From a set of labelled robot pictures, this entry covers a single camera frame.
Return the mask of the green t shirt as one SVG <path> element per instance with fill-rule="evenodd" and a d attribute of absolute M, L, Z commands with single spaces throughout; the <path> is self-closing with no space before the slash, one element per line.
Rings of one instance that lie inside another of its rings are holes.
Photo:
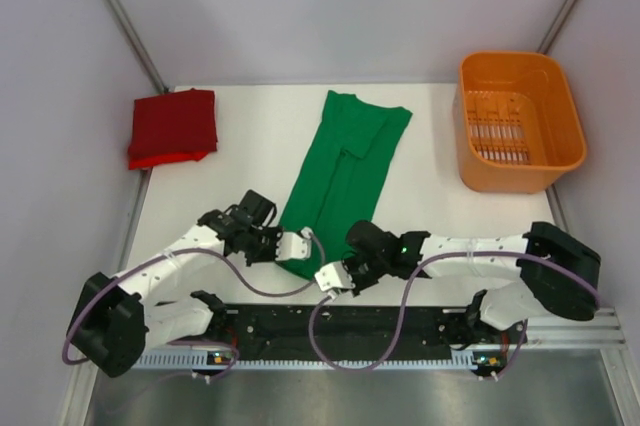
<path fill-rule="evenodd" d="M 396 148 L 412 119 L 404 107 L 366 103 L 354 94 L 328 91 L 322 117 L 289 195 L 279 225 L 311 228 L 326 258 L 279 261 L 305 280 L 348 251 L 346 235 L 373 218 Z"/>

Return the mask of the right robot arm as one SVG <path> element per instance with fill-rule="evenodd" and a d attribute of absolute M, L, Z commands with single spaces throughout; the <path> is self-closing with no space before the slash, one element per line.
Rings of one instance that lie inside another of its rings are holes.
<path fill-rule="evenodd" d="M 599 254 L 548 222 L 534 222 L 519 235 L 453 238 L 427 231 L 396 236 L 362 220 L 348 231 L 346 243 L 351 252 L 342 263 L 354 295 L 384 276 L 411 283 L 500 281 L 480 288 L 462 312 L 440 323 L 449 345 L 489 342 L 531 317 L 590 321 L 600 308 Z"/>

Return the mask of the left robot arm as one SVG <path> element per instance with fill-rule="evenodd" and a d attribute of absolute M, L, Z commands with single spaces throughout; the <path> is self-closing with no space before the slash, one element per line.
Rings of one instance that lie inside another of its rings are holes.
<path fill-rule="evenodd" d="M 275 259 L 282 231 L 276 205 L 249 190 L 241 201 L 203 214 L 175 242 L 142 264 L 113 276 L 96 273 L 83 285 L 62 347 L 65 364 L 76 348 L 84 362 L 111 378 L 147 351 L 185 337 L 216 342 L 226 333 L 226 307 L 195 287 L 199 276 L 229 255 L 248 262 Z"/>

